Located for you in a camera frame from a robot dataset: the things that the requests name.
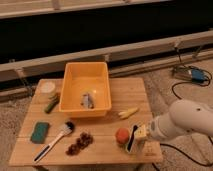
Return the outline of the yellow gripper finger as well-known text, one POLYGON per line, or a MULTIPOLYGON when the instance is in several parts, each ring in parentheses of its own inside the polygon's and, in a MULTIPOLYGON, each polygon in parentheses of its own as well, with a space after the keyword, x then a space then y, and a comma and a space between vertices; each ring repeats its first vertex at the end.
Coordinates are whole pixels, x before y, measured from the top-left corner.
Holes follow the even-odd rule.
POLYGON ((142 126, 140 126, 135 132, 134 137, 137 142, 142 142, 146 139, 143 139, 142 126))

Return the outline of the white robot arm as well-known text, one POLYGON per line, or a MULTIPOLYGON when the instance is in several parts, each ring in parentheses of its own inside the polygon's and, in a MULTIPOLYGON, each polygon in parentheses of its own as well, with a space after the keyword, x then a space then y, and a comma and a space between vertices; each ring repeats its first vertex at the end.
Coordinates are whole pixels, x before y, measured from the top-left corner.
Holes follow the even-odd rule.
POLYGON ((165 141, 191 133, 213 137, 213 108, 191 100, 177 100, 166 114, 141 125, 134 137, 136 140, 165 141))

